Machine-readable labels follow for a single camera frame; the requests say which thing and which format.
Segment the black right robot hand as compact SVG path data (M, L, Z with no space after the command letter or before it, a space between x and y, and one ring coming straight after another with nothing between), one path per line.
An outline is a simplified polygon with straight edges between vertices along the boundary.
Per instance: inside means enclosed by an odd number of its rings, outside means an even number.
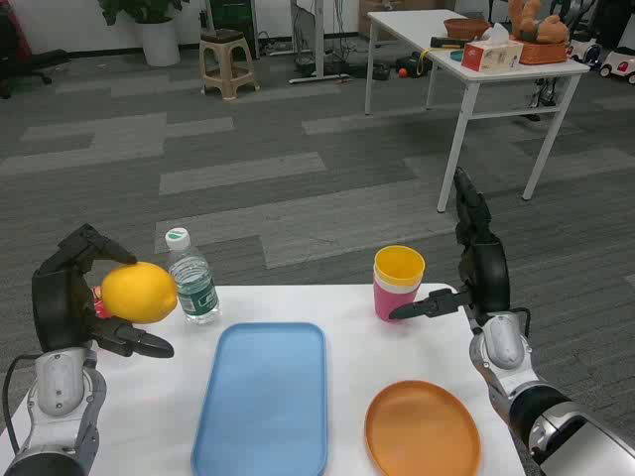
M510 283L505 251L500 238L490 229L491 213L484 195L462 168L454 172L458 222L457 243L463 247L458 265L461 291L431 292L428 297L404 304L388 314L391 321L425 315L437 317L467 306L478 314L510 308Z

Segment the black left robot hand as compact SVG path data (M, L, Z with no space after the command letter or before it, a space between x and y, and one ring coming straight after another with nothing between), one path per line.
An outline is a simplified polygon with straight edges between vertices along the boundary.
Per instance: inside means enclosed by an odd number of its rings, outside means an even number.
M136 265L137 258L116 241L84 224L66 236L58 250L32 277L33 316L44 352L80 347L95 341L99 347L129 357L134 353L171 358L175 351L165 339L133 326L121 314L102 319L84 275L96 260Z

